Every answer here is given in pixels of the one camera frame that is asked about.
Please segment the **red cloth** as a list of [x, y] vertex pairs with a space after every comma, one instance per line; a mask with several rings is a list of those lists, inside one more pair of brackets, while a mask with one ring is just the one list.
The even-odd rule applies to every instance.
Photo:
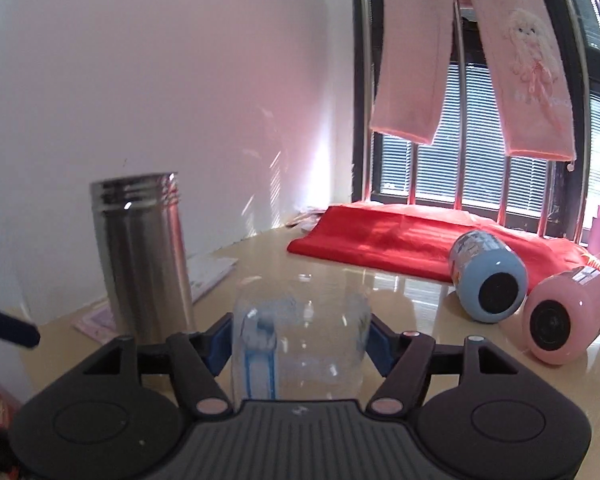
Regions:
[[314, 229], [292, 240], [287, 250], [449, 283], [451, 248], [472, 230], [494, 235], [517, 254], [527, 268], [530, 287], [578, 266], [600, 270], [599, 258], [566, 238], [539, 237], [467, 211], [424, 205], [357, 202], [330, 206]]

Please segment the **metal towel rack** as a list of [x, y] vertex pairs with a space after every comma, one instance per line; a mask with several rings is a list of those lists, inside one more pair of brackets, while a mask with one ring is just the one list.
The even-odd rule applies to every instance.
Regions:
[[509, 228], [586, 242], [600, 206], [600, 0], [545, 0], [574, 105], [574, 165], [504, 152], [475, 13], [454, 6], [441, 122], [429, 145], [368, 126], [382, 44], [382, 0], [353, 0], [355, 200], [466, 209]]

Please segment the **sticker sheets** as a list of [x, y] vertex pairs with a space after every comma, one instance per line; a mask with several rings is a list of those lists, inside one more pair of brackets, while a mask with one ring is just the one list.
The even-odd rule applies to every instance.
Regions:
[[[193, 302], [201, 300], [220, 281], [230, 275], [237, 263], [237, 258], [212, 255], [188, 257], [187, 272]], [[118, 336], [114, 315], [107, 300], [96, 304], [85, 314], [75, 318], [72, 327], [99, 344], [106, 344]]]

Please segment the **right pink embroidered towel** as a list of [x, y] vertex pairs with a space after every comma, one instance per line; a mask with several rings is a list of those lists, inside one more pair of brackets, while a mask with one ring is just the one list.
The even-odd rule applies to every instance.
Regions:
[[469, 0], [498, 104], [505, 154], [573, 162], [572, 104], [544, 0]]

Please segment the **left pink hanging towel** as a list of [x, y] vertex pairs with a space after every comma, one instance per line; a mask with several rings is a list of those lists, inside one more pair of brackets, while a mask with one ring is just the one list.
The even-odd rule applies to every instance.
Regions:
[[370, 126], [434, 142], [452, 51], [455, 0], [384, 0], [384, 36]]

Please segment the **blue mug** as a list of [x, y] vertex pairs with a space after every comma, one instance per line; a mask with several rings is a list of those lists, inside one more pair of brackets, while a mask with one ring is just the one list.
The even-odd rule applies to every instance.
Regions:
[[488, 232], [472, 230], [461, 235], [450, 250], [449, 264], [460, 305], [477, 322], [501, 322], [526, 298], [526, 266], [508, 245]]

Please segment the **pink mug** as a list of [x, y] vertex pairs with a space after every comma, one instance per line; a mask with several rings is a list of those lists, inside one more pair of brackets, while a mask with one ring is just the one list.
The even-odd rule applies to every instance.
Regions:
[[600, 270], [579, 266], [533, 287], [522, 308], [530, 352], [550, 365], [567, 364], [600, 336]]

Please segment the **steel thermos flask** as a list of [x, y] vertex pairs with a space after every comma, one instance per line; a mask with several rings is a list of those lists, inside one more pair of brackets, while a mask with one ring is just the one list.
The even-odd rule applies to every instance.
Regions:
[[119, 333], [161, 344], [194, 329], [174, 172], [90, 184], [95, 237]]

